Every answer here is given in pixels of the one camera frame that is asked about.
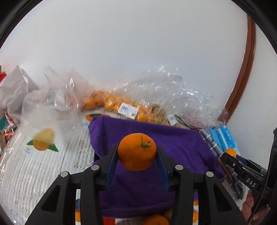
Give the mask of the bag of small oranges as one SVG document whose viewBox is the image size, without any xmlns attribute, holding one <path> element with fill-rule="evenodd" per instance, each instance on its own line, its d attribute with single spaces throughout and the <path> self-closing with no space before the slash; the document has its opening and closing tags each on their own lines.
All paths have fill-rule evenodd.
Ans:
<svg viewBox="0 0 277 225">
<path fill-rule="evenodd" d="M 101 90 L 94 91 L 87 99 L 83 110 L 94 110 L 103 107 L 108 112 L 119 114 L 119 109 L 122 104 L 128 104 L 132 107 L 138 108 L 135 114 L 135 120 L 140 122 L 152 123 L 154 121 L 154 114 L 152 113 L 152 106 L 147 103 L 139 103 L 132 101 L 129 97 L 122 95 L 115 95 L 111 92 L 104 92 Z"/>
</svg>

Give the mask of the brown wooden door frame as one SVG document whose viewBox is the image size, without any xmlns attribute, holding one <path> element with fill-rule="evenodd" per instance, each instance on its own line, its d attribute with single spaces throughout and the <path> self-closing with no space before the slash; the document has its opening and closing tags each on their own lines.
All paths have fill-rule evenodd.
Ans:
<svg viewBox="0 0 277 225">
<path fill-rule="evenodd" d="M 245 53 L 242 60 L 241 68 L 237 76 L 234 88 L 225 104 L 225 112 L 221 113 L 218 120 L 227 123 L 233 115 L 236 107 L 246 88 L 250 73 L 252 70 L 254 54 L 256 47 L 256 26 L 253 19 L 247 15 L 247 37 L 245 45 Z"/>
</svg>

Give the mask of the printed fruit table cover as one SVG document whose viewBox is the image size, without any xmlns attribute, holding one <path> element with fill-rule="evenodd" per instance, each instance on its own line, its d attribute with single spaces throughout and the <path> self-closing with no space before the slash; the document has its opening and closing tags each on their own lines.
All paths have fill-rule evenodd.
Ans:
<svg viewBox="0 0 277 225">
<path fill-rule="evenodd" d="M 1 206 L 14 224 L 25 224 L 62 171 L 79 173 L 92 165 L 87 116 L 101 113 L 99 108 L 62 118 L 61 113 L 36 111 L 16 130 L 1 156 Z M 53 129 L 53 142 L 49 149 L 37 150 L 31 141 L 46 128 Z"/>
</svg>

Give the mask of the brown wooden stick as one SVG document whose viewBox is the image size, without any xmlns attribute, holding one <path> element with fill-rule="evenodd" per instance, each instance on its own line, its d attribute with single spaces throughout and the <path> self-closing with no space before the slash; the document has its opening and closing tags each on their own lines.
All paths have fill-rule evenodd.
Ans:
<svg viewBox="0 0 277 225">
<path fill-rule="evenodd" d="M 231 168 L 229 168 L 219 157 L 218 158 L 218 162 L 222 168 L 222 170 L 224 171 L 228 181 L 232 184 L 233 183 L 233 171 L 231 170 Z"/>
</svg>

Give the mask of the orange mandarin with green stem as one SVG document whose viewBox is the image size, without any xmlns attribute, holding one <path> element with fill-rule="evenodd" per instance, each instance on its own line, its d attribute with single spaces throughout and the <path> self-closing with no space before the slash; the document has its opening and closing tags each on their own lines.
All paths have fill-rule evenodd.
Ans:
<svg viewBox="0 0 277 225">
<path fill-rule="evenodd" d="M 151 167 L 157 154 L 154 140 L 143 133 L 125 136 L 117 148 L 118 159 L 129 171 L 139 172 Z"/>
</svg>

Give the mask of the white paper bag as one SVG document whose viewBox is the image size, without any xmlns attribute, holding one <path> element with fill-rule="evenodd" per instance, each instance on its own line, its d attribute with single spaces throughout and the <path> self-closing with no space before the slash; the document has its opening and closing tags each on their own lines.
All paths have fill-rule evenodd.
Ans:
<svg viewBox="0 0 277 225">
<path fill-rule="evenodd" d="M 24 98 L 37 89 L 37 84 L 25 70 L 16 66 L 1 81 L 1 110 L 11 117 L 20 116 Z"/>
</svg>

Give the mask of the blue tissue pack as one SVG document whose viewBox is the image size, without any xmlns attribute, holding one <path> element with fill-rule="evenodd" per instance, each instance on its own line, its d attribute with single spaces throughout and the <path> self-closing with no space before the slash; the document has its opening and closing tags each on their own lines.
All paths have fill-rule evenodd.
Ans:
<svg viewBox="0 0 277 225">
<path fill-rule="evenodd" d="M 231 148 L 235 150 L 237 155 L 241 155 L 238 145 L 226 125 L 208 128 L 208 131 L 211 133 L 212 140 L 219 145 L 222 152 L 225 152 L 227 149 Z"/>
</svg>

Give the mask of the smooth orange mandarin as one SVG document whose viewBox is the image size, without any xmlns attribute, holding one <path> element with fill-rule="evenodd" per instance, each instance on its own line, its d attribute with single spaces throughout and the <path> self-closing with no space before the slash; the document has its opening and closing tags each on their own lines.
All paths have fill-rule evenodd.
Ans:
<svg viewBox="0 0 277 225">
<path fill-rule="evenodd" d="M 229 148 L 225 151 L 225 153 L 231 155 L 232 157 L 236 158 L 237 154 L 236 151 L 233 148 Z"/>
</svg>

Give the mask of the crumpled clear bag on left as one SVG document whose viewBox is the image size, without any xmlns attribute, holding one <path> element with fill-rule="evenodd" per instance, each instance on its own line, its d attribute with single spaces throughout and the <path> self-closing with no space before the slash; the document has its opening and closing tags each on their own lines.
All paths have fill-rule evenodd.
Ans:
<svg viewBox="0 0 277 225">
<path fill-rule="evenodd" d="M 45 129 L 53 131 L 55 141 L 70 141 L 83 132 L 81 110 L 95 86 L 74 70 L 62 73 L 44 70 L 46 83 L 23 100 L 21 129 L 34 137 Z"/>
</svg>

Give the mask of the large clear plastic bag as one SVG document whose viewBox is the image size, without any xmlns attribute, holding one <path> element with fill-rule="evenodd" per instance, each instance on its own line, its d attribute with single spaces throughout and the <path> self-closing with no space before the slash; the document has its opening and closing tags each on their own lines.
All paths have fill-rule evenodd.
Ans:
<svg viewBox="0 0 277 225">
<path fill-rule="evenodd" d="M 112 91 L 134 103 L 150 106 L 154 115 L 167 121 L 176 119 L 192 129 L 219 127 L 228 119 L 223 105 L 215 106 L 210 94 L 188 87 L 177 69 L 132 71 L 114 84 Z"/>
</svg>

